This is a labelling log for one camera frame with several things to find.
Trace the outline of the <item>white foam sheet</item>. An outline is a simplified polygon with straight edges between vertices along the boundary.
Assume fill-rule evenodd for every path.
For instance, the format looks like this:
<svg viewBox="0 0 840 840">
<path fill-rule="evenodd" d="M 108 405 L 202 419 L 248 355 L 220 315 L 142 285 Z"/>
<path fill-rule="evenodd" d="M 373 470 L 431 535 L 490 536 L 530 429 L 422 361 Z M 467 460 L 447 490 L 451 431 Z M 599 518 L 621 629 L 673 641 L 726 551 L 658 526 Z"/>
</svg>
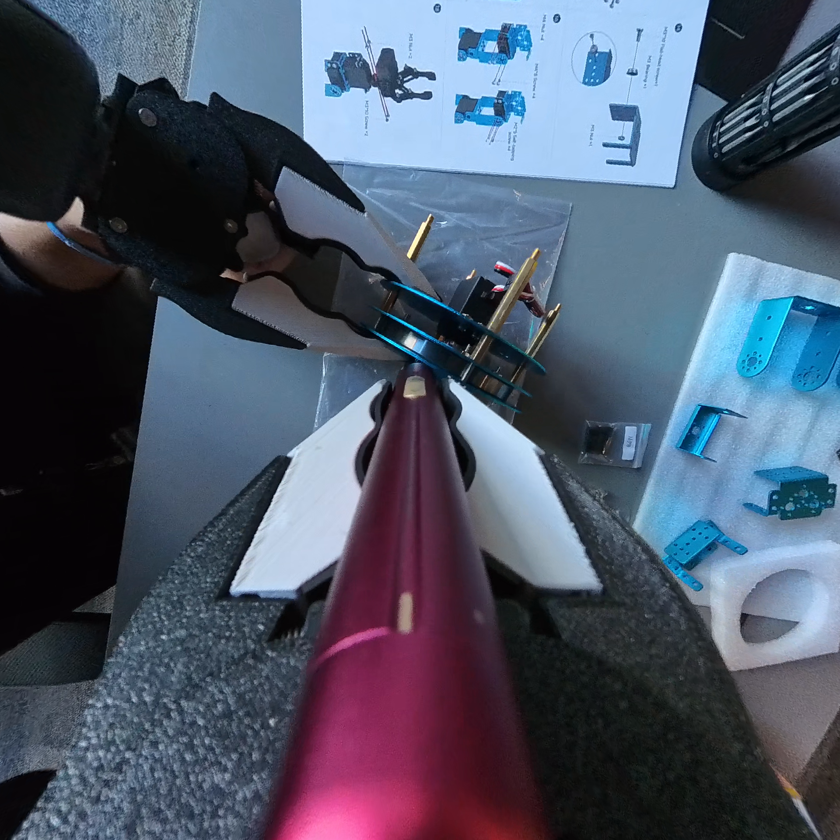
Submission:
<svg viewBox="0 0 840 840">
<path fill-rule="evenodd" d="M 765 507 L 776 484 L 759 469 L 801 466 L 827 474 L 838 486 L 838 384 L 799 392 L 791 375 L 813 320 L 792 313 L 768 367 L 744 378 L 736 370 L 754 313 L 763 299 L 800 296 L 838 306 L 838 279 L 730 254 L 702 324 L 684 380 L 654 459 L 634 520 L 636 531 L 662 557 L 674 538 L 698 520 L 712 520 L 750 552 L 821 540 L 838 542 L 838 503 L 817 518 L 781 521 L 745 509 Z M 723 416 L 706 446 L 711 463 L 675 444 L 699 403 L 747 416 Z M 709 604 L 709 573 L 743 556 L 718 547 L 692 574 L 703 590 L 677 585 L 697 605 Z"/>
</svg>

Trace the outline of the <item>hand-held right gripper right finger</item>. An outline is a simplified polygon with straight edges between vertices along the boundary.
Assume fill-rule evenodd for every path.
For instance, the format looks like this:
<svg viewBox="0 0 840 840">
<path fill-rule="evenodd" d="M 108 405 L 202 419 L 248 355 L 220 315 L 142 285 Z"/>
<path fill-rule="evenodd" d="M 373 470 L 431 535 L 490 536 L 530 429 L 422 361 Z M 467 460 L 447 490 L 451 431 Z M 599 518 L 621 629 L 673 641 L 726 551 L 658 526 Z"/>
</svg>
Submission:
<svg viewBox="0 0 840 840">
<path fill-rule="evenodd" d="M 542 450 L 462 385 L 456 429 L 475 462 L 467 499 L 479 547 L 537 590 L 601 595 L 603 585 L 543 465 Z"/>
</svg>

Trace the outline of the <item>white foam frame piece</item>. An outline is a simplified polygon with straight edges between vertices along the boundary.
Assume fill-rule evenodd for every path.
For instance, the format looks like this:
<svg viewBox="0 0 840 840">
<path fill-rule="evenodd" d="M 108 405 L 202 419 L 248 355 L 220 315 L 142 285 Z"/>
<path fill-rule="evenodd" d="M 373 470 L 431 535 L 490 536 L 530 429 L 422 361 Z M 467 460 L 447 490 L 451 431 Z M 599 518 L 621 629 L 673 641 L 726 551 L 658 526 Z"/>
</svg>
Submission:
<svg viewBox="0 0 840 840">
<path fill-rule="evenodd" d="M 710 631 L 730 671 L 757 669 L 838 652 L 838 543 L 821 540 L 762 549 L 710 572 Z M 749 643 L 741 614 L 754 588 L 776 574 L 802 572 L 812 599 L 797 624 L 767 642 Z"/>
</svg>

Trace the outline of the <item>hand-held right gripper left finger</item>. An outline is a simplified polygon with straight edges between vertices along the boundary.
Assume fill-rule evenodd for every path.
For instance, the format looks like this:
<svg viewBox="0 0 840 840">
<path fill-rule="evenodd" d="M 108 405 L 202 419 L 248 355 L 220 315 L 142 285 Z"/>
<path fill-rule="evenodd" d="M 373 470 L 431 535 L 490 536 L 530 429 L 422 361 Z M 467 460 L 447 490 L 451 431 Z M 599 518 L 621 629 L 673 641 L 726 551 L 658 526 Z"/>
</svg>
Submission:
<svg viewBox="0 0 840 840">
<path fill-rule="evenodd" d="M 356 459 L 374 431 L 379 380 L 289 453 L 229 588 L 233 597 L 294 599 L 343 551 L 361 497 Z"/>
</svg>

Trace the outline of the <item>black screwdriver bit holder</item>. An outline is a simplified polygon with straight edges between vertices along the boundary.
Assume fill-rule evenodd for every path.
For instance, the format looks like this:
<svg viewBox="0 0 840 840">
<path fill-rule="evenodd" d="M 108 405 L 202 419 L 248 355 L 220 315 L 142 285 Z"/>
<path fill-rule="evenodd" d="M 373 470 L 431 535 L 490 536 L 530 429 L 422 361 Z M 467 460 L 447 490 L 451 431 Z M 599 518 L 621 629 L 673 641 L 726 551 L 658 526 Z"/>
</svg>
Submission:
<svg viewBox="0 0 840 840">
<path fill-rule="evenodd" d="M 724 192 L 839 134 L 839 27 L 721 108 L 698 130 L 698 180 Z"/>
</svg>

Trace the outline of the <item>person's left forearm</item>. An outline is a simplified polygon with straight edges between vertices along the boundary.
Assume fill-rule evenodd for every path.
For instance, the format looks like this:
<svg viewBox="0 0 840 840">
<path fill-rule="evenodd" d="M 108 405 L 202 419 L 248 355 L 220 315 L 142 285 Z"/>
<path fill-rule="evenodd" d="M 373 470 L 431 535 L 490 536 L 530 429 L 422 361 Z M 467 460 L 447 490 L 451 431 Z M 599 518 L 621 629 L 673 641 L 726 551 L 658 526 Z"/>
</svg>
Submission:
<svg viewBox="0 0 840 840">
<path fill-rule="evenodd" d="M 83 223 L 85 205 L 77 197 L 55 224 L 68 237 L 109 257 L 104 265 L 64 246 L 46 226 L 46 222 L 1 214 L 1 237 L 6 251 L 25 274 L 37 282 L 61 291 L 94 291 L 118 279 L 124 266 L 109 256 L 100 237 Z"/>
</svg>

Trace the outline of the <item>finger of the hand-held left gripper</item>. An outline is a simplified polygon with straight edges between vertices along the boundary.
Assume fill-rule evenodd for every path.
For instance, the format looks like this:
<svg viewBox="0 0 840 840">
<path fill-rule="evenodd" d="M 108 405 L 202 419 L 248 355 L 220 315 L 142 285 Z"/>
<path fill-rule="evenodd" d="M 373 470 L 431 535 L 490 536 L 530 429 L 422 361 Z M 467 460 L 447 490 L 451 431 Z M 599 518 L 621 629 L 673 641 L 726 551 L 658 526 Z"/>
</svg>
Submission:
<svg viewBox="0 0 840 840">
<path fill-rule="evenodd" d="M 280 236 L 289 246 L 302 253 L 321 246 L 337 249 L 365 272 L 438 300 L 406 251 L 365 210 L 347 204 L 287 165 L 280 170 L 274 197 Z"/>
<path fill-rule="evenodd" d="M 396 361 L 398 353 L 376 338 L 365 338 L 341 318 L 328 318 L 307 307 L 276 272 L 263 272 L 239 286 L 232 309 L 294 339 L 312 353 L 335 354 L 370 361 Z"/>
</svg>

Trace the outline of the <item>blue disc robot base assembly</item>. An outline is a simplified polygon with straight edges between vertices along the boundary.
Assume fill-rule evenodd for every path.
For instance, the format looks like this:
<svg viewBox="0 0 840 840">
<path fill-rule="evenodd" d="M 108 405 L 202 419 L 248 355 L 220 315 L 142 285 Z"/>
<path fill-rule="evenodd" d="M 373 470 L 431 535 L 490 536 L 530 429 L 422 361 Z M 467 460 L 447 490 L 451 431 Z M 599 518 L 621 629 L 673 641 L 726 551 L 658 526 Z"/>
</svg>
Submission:
<svg viewBox="0 0 840 840">
<path fill-rule="evenodd" d="M 540 256 L 540 249 L 534 249 L 518 269 L 497 261 L 498 280 L 473 270 L 458 283 L 450 302 L 385 280 L 385 298 L 374 307 L 370 331 L 409 361 L 424 363 L 513 417 L 520 413 L 520 398 L 530 396 L 526 375 L 545 374 L 536 356 L 561 309 L 546 311 L 534 290 Z M 519 303 L 539 322 L 524 347 L 503 334 Z"/>
</svg>

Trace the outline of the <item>grey desk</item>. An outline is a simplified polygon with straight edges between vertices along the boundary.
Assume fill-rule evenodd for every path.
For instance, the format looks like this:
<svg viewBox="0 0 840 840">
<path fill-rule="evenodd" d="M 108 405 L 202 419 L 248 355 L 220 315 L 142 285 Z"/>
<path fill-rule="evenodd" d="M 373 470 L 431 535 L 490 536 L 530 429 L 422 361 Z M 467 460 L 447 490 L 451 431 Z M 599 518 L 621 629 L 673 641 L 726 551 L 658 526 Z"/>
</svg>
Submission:
<svg viewBox="0 0 840 840">
<path fill-rule="evenodd" d="M 673 189 L 479 178 L 572 203 L 541 357 L 548 374 L 517 420 L 589 487 L 635 518 L 642 469 L 577 464 L 585 419 L 664 435 L 730 253 L 838 278 L 838 139 L 725 194 L 700 184 L 690 143 L 721 101 L 696 87 Z M 321 358 L 230 339 L 157 304 L 108 645 L 205 524 L 272 458 L 308 436 Z"/>
</svg>

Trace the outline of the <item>small blue U bracket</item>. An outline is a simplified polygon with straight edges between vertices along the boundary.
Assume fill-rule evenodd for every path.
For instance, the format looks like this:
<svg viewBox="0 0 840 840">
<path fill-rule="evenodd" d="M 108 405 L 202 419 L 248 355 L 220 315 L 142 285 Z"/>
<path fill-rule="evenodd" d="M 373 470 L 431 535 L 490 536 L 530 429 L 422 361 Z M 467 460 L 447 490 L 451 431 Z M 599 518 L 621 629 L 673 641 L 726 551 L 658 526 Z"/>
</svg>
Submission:
<svg viewBox="0 0 840 840">
<path fill-rule="evenodd" d="M 682 435 L 679 436 L 675 448 L 684 454 L 716 463 L 717 461 L 714 458 L 705 455 L 705 450 L 721 418 L 724 416 L 747 419 L 747 416 L 727 408 L 704 403 L 697 404 Z"/>
</svg>

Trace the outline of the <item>person's dark clothing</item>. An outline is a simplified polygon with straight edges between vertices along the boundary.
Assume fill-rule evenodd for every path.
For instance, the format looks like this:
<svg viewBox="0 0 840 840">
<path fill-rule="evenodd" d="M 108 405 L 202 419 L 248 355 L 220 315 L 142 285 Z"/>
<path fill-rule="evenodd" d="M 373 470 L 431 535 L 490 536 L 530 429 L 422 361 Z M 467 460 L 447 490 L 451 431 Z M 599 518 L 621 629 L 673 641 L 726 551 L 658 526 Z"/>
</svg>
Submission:
<svg viewBox="0 0 840 840">
<path fill-rule="evenodd" d="M 2 252 L 3 653 L 116 582 L 155 308 L 135 271 L 65 290 Z"/>
</svg>

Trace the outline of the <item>magenta electric screwdriver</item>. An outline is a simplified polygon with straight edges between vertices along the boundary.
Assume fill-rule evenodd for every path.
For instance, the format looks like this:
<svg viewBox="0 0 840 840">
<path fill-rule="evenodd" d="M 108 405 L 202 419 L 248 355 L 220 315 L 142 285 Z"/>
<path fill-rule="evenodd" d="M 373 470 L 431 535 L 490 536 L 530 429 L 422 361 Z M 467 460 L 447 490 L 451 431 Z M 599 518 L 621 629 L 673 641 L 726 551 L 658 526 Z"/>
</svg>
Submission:
<svg viewBox="0 0 840 840">
<path fill-rule="evenodd" d="M 438 380 L 397 377 L 264 838 L 550 838 Z"/>
</svg>

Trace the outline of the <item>small bag with black part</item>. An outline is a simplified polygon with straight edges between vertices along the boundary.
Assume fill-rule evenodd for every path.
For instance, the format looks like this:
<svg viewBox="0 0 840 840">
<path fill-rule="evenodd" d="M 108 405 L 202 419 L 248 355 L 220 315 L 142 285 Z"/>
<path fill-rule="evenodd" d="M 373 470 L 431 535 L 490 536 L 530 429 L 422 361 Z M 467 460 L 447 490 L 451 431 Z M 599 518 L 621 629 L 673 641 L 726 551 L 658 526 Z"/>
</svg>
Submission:
<svg viewBox="0 0 840 840">
<path fill-rule="evenodd" d="M 650 423 L 586 421 L 578 463 L 639 469 L 651 430 Z"/>
</svg>

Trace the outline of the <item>large blue U bracket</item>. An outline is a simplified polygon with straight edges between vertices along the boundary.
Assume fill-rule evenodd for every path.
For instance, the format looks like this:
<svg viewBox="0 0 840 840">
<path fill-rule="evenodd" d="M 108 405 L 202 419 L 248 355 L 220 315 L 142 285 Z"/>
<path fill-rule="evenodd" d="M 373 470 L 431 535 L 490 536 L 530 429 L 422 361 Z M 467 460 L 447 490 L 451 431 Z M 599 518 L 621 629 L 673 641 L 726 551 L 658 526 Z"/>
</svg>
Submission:
<svg viewBox="0 0 840 840">
<path fill-rule="evenodd" d="M 813 324 L 791 384 L 799 392 L 814 392 L 829 381 L 839 356 L 839 307 L 823 301 L 800 296 L 761 300 L 738 354 L 736 370 L 744 378 L 764 372 L 792 313 L 811 318 Z"/>
</svg>

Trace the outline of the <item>printed instruction sheet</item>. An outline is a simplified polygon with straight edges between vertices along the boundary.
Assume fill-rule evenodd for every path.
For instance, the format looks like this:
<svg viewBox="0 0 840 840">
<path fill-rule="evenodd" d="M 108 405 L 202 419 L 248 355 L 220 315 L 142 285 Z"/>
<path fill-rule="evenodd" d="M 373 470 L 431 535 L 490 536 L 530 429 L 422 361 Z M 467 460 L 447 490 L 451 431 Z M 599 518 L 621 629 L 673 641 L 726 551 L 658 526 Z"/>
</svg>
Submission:
<svg viewBox="0 0 840 840">
<path fill-rule="evenodd" d="M 328 161 L 673 187 L 709 2 L 301 2 Z"/>
</svg>

